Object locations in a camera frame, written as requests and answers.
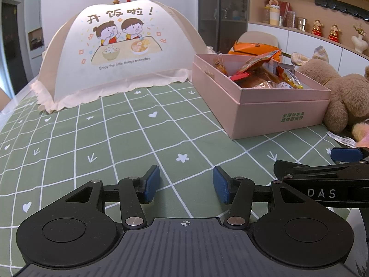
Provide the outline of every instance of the food cover umbrella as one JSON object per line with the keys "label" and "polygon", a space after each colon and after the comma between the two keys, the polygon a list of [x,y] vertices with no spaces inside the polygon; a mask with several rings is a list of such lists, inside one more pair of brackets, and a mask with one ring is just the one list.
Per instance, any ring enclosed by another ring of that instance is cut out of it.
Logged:
{"label": "food cover umbrella", "polygon": [[94,5],[52,38],[31,85],[51,113],[138,87],[191,80],[195,54],[212,53],[191,23],[161,3]]}

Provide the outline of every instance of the green checkered tablecloth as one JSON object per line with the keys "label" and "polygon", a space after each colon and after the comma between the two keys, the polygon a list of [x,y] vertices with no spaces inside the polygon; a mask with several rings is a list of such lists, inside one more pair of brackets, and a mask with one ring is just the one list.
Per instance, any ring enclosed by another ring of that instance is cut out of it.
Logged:
{"label": "green checkered tablecloth", "polygon": [[[24,265],[15,242],[22,221],[92,179],[116,184],[156,164],[162,181],[154,201],[143,205],[149,220],[222,217],[229,206],[215,194],[215,165],[232,177],[268,185],[276,159],[333,164],[330,149],[338,146],[322,125],[231,141],[189,82],[136,89],[52,114],[37,107],[35,97],[23,99],[0,133],[1,277]],[[265,213],[265,203],[254,203],[253,220]],[[106,214],[120,222],[117,203],[108,203]]]}

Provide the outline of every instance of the metal pivot screw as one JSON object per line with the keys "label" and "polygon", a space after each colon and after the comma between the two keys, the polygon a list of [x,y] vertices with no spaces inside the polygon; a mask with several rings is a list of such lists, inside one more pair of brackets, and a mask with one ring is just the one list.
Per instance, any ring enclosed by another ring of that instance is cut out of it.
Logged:
{"label": "metal pivot screw", "polygon": [[227,222],[232,226],[241,226],[246,223],[245,219],[240,216],[231,216],[228,218]]}
{"label": "metal pivot screw", "polygon": [[132,216],[125,220],[125,223],[129,226],[139,226],[143,223],[143,219],[138,216]]}

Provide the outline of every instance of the printed bowl of soup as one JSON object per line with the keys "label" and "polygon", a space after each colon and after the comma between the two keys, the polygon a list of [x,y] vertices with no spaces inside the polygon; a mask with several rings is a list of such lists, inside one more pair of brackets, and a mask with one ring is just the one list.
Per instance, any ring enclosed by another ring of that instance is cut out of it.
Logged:
{"label": "printed bowl of soup", "polygon": [[114,46],[108,46],[103,50],[103,56],[106,60],[112,61],[119,55],[120,49]]}
{"label": "printed bowl of soup", "polygon": [[131,45],[133,54],[142,55],[145,54],[149,49],[150,41],[148,39],[137,40]]}

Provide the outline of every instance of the glass cabinet door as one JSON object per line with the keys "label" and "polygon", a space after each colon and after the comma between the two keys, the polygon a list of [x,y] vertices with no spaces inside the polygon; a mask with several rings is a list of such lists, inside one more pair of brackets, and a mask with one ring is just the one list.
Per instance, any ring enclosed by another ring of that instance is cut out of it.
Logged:
{"label": "glass cabinet door", "polygon": [[220,52],[228,53],[247,31],[248,0],[221,0]]}
{"label": "glass cabinet door", "polygon": [[199,33],[207,46],[216,49],[217,0],[199,0]]}

